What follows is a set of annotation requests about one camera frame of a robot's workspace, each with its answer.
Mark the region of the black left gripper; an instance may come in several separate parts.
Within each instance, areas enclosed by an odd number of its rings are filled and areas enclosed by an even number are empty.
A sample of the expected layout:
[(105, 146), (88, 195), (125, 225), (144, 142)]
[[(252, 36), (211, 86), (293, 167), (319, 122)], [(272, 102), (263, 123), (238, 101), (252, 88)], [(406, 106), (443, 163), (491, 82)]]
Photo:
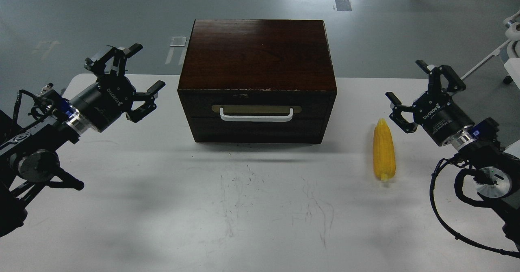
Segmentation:
[[(109, 46), (85, 58), (84, 68), (96, 76), (96, 82), (71, 99), (70, 104), (97, 132), (105, 131), (124, 112), (129, 121), (137, 123), (156, 109), (158, 92), (166, 83), (157, 81), (147, 91), (136, 92), (125, 76), (128, 59), (142, 49), (142, 44), (128, 48)], [(143, 104), (132, 110), (133, 102), (137, 101)]]

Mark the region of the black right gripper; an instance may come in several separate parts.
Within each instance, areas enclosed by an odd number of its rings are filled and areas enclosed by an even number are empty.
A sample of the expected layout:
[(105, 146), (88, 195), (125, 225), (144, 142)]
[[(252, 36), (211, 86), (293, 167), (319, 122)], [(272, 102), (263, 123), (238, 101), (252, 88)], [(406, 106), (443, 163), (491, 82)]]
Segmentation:
[[(405, 106), (397, 96), (387, 91), (385, 96), (392, 104), (390, 119), (405, 133), (414, 133), (421, 125), (436, 145), (447, 144), (449, 137), (475, 125), (475, 122), (453, 101), (449, 94), (464, 91), (467, 85), (449, 65), (427, 65), (423, 60), (415, 63), (428, 74), (427, 92), (414, 101), (412, 106)], [(442, 87), (441, 78), (447, 81)], [(412, 113), (414, 121), (406, 120), (402, 113)]]

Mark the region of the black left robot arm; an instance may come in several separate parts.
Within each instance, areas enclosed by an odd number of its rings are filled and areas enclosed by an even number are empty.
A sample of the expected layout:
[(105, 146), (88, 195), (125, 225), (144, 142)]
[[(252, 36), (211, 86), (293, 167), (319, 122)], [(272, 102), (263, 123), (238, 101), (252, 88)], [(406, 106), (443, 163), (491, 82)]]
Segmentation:
[(136, 91), (125, 76), (125, 65), (143, 45), (110, 46), (86, 58), (85, 69), (96, 81), (71, 100), (49, 83), (39, 94), (19, 90), (13, 115), (1, 113), (0, 233), (22, 227), (27, 205), (45, 188), (82, 190), (84, 183), (60, 166), (57, 150), (73, 144), (88, 129), (103, 132), (122, 114), (134, 123), (156, 109), (157, 81), (145, 92)]

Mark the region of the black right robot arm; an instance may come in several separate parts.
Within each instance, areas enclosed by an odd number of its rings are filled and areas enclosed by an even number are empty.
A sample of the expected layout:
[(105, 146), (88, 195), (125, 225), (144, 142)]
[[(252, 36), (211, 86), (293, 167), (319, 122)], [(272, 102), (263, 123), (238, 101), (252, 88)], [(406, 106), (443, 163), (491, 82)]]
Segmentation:
[(452, 145), (457, 153), (449, 164), (464, 162), (454, 182), (459, 200), (492, 209), (504, 222), (505, 237), (519, 246), (519, 159), (498, 141), (499, 124), (492, 118), (475, 123), (453, 100), (466, 84), (449, 65), (416, 64), (428, 75), (427, 90), (411, 106), (390, 91), (390, 119), (405, 133), (418, 126), (438, 146)]

